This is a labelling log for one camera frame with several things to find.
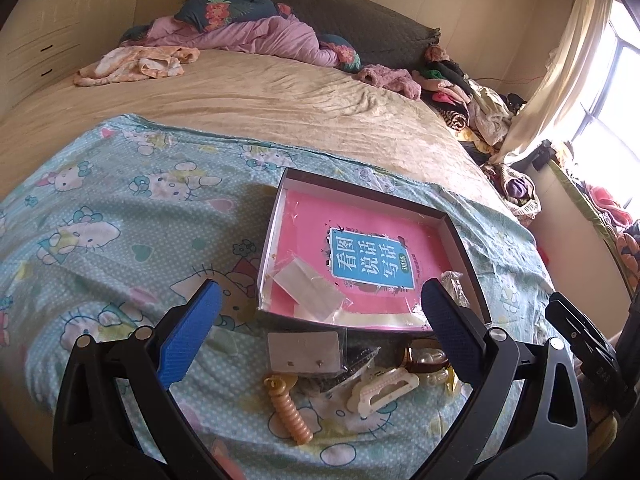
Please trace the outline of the earring card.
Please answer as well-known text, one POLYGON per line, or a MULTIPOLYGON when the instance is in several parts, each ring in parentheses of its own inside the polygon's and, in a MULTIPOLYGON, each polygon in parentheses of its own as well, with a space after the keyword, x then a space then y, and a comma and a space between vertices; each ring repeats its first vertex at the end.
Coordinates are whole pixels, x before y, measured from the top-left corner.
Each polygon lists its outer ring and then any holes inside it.
POLYGON ((308 379, 321 393, 357 378, 380 353, 378 346, 351 341, 339 330, 269 332, 267 349, 273 373, 308 379))

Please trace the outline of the bag with purple clothing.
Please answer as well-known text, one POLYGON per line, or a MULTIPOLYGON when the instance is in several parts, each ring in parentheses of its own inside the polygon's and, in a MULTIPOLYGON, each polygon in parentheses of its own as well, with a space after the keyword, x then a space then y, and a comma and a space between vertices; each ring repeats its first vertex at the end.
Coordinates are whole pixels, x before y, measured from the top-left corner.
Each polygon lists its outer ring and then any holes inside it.
POLYGON ((494 173, 492 180, 506 203, 506 208, 527 228, 542 209, 535 183, 527 174, 522 174, 510 166, 497 165, 491 169, 494 173))

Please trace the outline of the cream hair claw clip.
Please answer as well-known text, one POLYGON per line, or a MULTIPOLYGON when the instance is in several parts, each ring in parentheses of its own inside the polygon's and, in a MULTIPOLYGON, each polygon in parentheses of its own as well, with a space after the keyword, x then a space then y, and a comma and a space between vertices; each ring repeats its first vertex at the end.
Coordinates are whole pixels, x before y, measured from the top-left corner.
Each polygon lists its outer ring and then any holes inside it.
POLYGON ((351 413, 368 418, 419 386, 420 378, 403 367, 383 370, 354 385, 352 394, 346 401, 346 408, 351 413))

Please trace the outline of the orange spiral hair clip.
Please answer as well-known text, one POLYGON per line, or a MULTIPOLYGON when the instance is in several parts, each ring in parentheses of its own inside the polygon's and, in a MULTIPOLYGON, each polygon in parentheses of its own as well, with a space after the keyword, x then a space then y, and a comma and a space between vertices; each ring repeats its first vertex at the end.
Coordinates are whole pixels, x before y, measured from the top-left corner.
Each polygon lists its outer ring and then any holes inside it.
POLYGON ((296 375, 274 374, 264 379, 264 386, 281 424, 294 442, 302 446, 308 444, 314 438, 314 434, 292 400, 291 391, 296 382, 296 375))

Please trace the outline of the Hello Kitty blue sheet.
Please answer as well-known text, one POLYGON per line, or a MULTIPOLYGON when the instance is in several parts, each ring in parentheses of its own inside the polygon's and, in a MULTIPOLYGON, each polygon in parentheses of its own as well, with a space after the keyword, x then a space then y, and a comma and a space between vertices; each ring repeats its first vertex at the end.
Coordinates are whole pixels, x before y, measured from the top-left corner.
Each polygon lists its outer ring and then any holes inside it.
POLYGON ((298 396, 314 440, 296 446, 262 376, 255 284, 283 171, 294 168, 448 214, 491 321, 541 344, 551 280, 533 235, 505 214, 362 162, 120 115, 55 154, 1 204, 1 399, 40 460, 70 348, 122 338, 183 304, 206 278, 227 295, 189 373, 171 389, 209 448, 247 479, 407 479, 470 395, 422 386, 369 418, 342 394, 298 396))

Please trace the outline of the pile of clothes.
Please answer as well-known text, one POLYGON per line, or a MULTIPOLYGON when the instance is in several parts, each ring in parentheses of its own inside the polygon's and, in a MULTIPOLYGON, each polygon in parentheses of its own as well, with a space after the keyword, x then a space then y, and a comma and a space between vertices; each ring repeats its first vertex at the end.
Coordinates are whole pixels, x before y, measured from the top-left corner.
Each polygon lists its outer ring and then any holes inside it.
POLYGON ((473 80, 438 44, 425 49, 423 62, 412 76, 420 84, 421 99, 479 165, 498 155, 526 104, 516 93, 501 94, 473 80))

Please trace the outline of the small clear plastic bag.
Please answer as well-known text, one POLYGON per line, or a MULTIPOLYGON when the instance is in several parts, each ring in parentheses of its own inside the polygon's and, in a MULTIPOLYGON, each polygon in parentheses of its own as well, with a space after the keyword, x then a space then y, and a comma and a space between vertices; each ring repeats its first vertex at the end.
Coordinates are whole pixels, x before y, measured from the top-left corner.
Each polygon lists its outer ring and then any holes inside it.
POLYGON ((314 322, 333 322, 341 310, 352 304, 333 282, 297 256, 277 270, 272 279, 314 322))

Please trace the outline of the cream curtain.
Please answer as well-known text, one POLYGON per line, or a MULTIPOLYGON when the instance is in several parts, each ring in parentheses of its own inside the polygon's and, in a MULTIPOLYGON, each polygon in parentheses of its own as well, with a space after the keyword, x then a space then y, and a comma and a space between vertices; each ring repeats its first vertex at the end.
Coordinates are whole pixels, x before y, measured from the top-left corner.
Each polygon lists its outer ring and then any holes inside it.
POLYGON ((525 154, 538 136, 555 127, 576 103, 610 18, 614 0, 575 0, 547 73, 512 120, 493 164, 508 164, 525 154))

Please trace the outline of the pink fuzzy garment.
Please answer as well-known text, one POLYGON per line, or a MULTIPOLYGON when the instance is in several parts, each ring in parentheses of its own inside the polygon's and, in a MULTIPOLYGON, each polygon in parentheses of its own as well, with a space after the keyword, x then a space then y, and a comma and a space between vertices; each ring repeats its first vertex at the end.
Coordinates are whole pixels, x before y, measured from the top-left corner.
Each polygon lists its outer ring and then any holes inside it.
POLYGON ((381 64, 369 64, 356 73, 361 82, 375 88, 382 88, 401 94, 413 101, 421 99, 422 87, 416 82, 408 70, 389 68, 381 64))

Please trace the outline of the beige bed cover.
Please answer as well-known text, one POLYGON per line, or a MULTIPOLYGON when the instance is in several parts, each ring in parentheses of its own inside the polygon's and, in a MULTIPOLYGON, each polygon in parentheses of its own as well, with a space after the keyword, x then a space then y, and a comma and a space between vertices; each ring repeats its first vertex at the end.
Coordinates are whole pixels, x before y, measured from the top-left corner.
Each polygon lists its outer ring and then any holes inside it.
POLYGON ((178 77, 94 88, 63 79, 24 99, 1 122, 1 192, 8 194, 65 145, 121 114, 314 148, 503 207, 480 168, 423 102, 334 68, 218 50, 204 51, 178 77))

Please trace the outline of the dark grey padded headboard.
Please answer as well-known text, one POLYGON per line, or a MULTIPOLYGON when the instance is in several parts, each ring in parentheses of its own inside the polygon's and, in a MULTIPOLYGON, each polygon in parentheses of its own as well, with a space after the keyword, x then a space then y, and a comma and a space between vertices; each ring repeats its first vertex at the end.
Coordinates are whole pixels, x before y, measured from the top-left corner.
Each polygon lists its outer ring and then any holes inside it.
POLYGON ((413 70, 440 30, 370 0, 272 0, 288 4, 296 18, 319 34, 346 39, 364 64, 413 70))

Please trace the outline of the peach white garment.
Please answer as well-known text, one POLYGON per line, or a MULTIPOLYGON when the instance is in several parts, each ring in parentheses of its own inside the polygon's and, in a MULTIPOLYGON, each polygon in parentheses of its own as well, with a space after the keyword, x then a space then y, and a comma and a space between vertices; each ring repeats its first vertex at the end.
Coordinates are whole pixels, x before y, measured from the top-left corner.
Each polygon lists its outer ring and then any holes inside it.
POLYGON ((180 76, 183 66, 196 62, 200 54, 200 50, 186 47, 118 47, 78 70, 73 84, 99 87, 180 76))

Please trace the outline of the cream built-in wardrobe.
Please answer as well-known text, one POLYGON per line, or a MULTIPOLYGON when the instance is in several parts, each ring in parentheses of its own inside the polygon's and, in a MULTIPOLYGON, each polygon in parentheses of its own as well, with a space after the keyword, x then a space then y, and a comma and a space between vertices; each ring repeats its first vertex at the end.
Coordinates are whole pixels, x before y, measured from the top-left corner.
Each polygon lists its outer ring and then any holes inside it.
POLYGON ((137 0, 18 0, 1 29, 1 113, 96 61, 134 22, 137 0))

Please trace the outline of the pink purple duvet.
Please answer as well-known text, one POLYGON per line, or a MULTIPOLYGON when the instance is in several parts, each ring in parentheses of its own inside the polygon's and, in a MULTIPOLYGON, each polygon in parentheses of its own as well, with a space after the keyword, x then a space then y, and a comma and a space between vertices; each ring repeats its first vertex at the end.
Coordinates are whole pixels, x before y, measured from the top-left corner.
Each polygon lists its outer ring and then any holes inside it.
POLYGON ((294 15, 231 23, 210 32, 199 32, 189 23, 163 16, 153 22, 142 44, 273 55, 322 67, 340 64, 334 51, 320 47, 314 29, 294 15))

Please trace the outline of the dark floral pillow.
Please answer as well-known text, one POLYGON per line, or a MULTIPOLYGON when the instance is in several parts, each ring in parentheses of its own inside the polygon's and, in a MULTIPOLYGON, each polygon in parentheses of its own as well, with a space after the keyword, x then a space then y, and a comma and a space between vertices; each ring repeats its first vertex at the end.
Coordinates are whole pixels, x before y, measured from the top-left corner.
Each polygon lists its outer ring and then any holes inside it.
POLYGON ((272 0, 186 0, 175 14, 179 22, 198 32, 212 32, 234 23, 254 22, 263 18, 289 18, 292 8, 272 0))

